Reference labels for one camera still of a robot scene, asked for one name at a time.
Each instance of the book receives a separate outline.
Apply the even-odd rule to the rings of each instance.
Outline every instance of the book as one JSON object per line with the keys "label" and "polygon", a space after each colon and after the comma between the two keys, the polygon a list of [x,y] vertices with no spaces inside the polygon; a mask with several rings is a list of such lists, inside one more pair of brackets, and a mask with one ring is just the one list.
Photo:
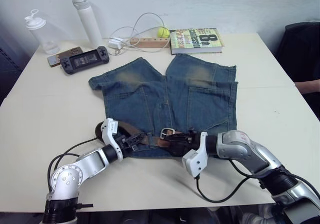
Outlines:
{"label": "book", "polygon": [[221,53],[224,43],[216,28],[170,30],[171,53]]}

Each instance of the belt buckle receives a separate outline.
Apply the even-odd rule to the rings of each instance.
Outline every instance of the belt buckle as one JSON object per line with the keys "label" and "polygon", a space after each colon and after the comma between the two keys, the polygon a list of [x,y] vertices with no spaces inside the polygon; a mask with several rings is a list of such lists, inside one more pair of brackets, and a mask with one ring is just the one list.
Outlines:
{"label": "belt buckle", "polygon": [[161,133],[160,133],[160,139],[165,139],[166,136],[170,136],[175,134],[176,131],[173,128],[162,128]]}

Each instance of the jeans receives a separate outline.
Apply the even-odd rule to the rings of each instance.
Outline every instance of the jeans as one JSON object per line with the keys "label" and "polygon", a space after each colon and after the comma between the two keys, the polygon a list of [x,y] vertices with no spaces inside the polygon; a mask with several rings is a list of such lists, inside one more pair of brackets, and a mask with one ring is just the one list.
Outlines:
{"label": "jeans", "polygon": [[135,157],[167,157],[155,146],[162,128],[189,129],[208,135],[237,128],[236,67],[209,63],[177,54],[165,76],[138,58],[89,80],[103,93],[105,115],[127,122],[149,136],[149,146],[139,145]]}

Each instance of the power strip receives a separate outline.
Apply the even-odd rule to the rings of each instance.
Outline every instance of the power strip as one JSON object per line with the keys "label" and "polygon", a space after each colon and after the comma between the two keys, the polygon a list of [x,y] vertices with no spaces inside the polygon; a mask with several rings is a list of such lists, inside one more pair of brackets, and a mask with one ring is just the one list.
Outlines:
{"label": "power strip", "polygon": [[166,45],[169,38],[140,38],[140,41],[138,38],[132,38],[130,40],[130,44],[135,44],[139,41],[135,47],[138,48],[162,48],[165,46],[165,48],[170,47],[170,42]]}

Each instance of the yellow tennis ball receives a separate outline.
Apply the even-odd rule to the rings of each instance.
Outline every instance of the yellow tennis ball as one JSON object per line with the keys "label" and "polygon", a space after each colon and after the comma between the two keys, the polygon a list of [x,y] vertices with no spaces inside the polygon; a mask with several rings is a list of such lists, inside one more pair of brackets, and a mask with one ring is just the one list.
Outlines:
{"label": "yellow tennis ball", "polygon": [[170,31],[167,28],[159,28],[158,37],[159,38],[169,38]]}

